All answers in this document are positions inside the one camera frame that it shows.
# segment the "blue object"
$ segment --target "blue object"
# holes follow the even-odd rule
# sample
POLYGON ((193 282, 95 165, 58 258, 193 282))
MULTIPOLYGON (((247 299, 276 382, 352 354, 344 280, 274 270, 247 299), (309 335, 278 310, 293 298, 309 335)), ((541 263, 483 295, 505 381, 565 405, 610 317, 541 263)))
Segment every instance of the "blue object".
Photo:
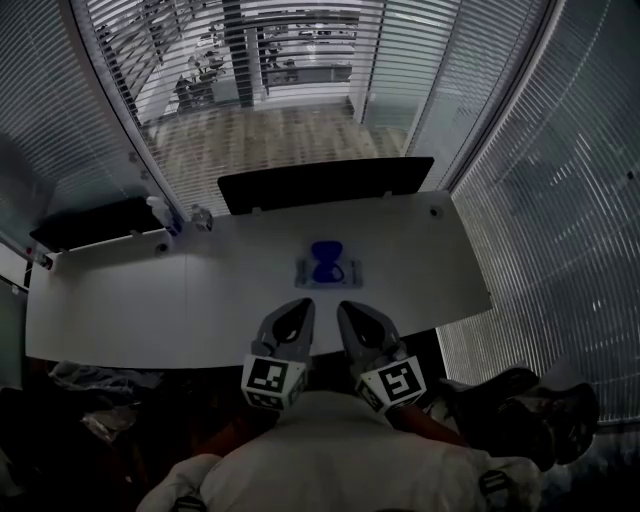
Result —
POLYGON ((318 265, 311 275, 316 283, 339 283, 344 279, 344 271, 336 263, 342 254, 340 242, 315 242, 311 246, 311 254, 318 260, 318 265))

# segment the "wooden floor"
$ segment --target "wooden floor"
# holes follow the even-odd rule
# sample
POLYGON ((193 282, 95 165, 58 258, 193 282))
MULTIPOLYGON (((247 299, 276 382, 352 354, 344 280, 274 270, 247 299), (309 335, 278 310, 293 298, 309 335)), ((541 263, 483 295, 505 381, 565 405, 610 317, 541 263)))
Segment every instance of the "wooden floor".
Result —
POLYGON ((347 105, 180 112, 146 128, 156 161, 186 208, 228 213, 218 177, 332 160, 400 156, 405 134, 355 123, 347 105))

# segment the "office desk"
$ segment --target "office desk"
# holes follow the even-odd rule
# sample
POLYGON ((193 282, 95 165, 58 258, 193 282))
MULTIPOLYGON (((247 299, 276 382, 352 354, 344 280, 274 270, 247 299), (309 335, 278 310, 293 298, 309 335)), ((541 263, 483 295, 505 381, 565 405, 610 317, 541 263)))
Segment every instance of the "office desk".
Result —
POLYGON ((100 366, 238 365, 264 316, 300 297, 316 303, 313 354, 342 350, 342 300, 383 311, 401 336, 490 308, 451 199, 429 192, 218 217, 211 233, 155 232, 61 254, 52 271, 33 269, 26 351, 100 366), (296 260, 318 240, 338 240, 361 261, 362 288, 294 286, 296 260))

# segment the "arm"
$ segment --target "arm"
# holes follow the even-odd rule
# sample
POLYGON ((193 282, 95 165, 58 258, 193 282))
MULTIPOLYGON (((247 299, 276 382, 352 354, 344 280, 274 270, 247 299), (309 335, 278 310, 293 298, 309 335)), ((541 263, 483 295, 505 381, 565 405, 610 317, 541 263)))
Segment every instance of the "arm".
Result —
POLYGON ((468 446, 459 434, 427 416, 415 404, 387 412, 387 419, 397 430, 410 432, 425 439, 457 446, 468 446))
POLYGON ((220 432, 201 444, 195 455, 212 453, 225 457, 243 444, 261 436, 278 421, 276 411, 245 407, 220 432))

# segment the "white shirt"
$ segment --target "white shirt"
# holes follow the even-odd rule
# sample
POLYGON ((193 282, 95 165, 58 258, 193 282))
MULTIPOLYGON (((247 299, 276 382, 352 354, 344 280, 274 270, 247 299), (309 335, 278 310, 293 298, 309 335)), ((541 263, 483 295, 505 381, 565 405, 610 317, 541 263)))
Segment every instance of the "white shirt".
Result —
POLYGON ((478 479, 507 467, 524 482, 524 508, 537 506, 539 473, 531 461, 492 459, 400 432, 355 397, 312 392, 274 429, 225 458, 177 464, 138 511, 169 511, 185 495, 198 496, 209 511, 486 510, 478 479))

